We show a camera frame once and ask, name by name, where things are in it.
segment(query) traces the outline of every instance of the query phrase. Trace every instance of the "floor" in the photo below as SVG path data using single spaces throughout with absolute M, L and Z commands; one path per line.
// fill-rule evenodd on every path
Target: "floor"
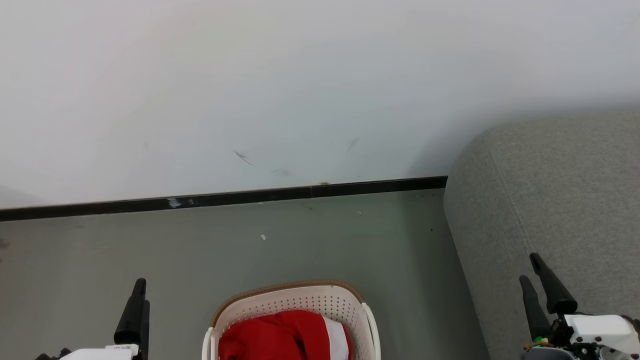
M 236 293 L 310 279 L 360 290 L 383 359 L 488 359 L 443 192 L 0 223 L 0 358 L 112 344 L 145 277 L 154 360 L 200 358 Z

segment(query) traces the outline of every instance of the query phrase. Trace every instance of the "white plastic basket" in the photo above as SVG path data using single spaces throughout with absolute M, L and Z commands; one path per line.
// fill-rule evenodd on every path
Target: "white plastic basket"
M 343 323 L 354 360 L 380 360 L 373 313 L 360 294 L 341 281 L 290 282 L 240 294 L 220 307 L 202 343 L 202 360 L 218 360 L 218 340 L 235 323 L 281 311 L 306 310 Z

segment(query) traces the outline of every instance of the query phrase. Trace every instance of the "red and white garment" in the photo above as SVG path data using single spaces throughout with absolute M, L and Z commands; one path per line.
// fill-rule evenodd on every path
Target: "red and white garment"
M 220 360 L 351 360 L 344 325 L 308 311 L 237 323 L 218 342 Z

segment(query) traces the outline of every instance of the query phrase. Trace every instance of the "gray sofa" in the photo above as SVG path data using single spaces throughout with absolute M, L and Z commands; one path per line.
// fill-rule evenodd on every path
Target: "gray sofa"
M 544 306 L 530 252 L 579 311 L 640 317 L 640 113 L 485 132 L 458 158 L 445 212 L 493 360 L 519 359 L 530 340 L 519 275 Z

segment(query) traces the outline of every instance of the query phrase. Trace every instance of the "baseboard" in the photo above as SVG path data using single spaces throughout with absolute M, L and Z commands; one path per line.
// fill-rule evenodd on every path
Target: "baseboard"
M 0 210 L 0 222 L 37 218 L 76 217 L 81 215 L 136 213 L 169 209 L 202 208 L 231 204 L 248 204 L 292 199 L 312 199 L 357 195 L 363 193 L 401 192 L 408 190 L 439 189 L 447 183 L 446 176 L 416 179 L 368 181 L 364 183 L 326 184 L 299 188 L 253 190 L 248 192 L 188 195 L 170 198 L 93 202 L 87 204 L 40 206 Z

